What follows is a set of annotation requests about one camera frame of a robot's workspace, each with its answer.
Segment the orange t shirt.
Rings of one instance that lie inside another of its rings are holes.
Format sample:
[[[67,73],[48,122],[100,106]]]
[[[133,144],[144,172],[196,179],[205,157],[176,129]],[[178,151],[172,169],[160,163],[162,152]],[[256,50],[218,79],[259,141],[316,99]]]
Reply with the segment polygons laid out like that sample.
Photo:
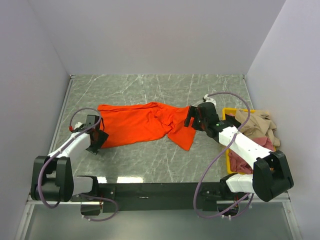
[[[184,122],[189,108],[160,102],[115,106],[100,104],[103,125],[108,134],[103,148],[114,148],[140,142],[156,141],[167,136],[181,149],[189,151],[196,135]]]

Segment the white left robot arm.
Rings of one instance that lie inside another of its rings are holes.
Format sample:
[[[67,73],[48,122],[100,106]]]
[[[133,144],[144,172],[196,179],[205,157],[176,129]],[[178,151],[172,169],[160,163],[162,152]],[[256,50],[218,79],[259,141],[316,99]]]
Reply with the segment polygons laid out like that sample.
[[[57,150],[35,158],[32,170],[30,197],[32,200],[68,202],[73,196],[83,195],[88,201],[96,200],[100,188],[96,176],[74,176],[72,161],[83,151],[97,155],[109,135],[100,129],[101,118],[89,114],[86,122],[71,128],[71,136]]]

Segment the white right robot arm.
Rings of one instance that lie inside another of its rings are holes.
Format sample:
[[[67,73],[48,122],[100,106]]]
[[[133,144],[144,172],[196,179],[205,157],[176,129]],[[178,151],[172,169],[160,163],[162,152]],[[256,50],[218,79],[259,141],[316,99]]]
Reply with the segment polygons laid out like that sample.
[[[222,198],[230,200],[237,193],[249,193],[269,202],[294,186],[286,155],[280,150],[271,151],[260,146],[239,132],[231,122],[220,120],[213,103],[190,106],[184,126],[205,132],[235,152],[253,170],[252,174],[232,173],[222,178],[218,191]]]

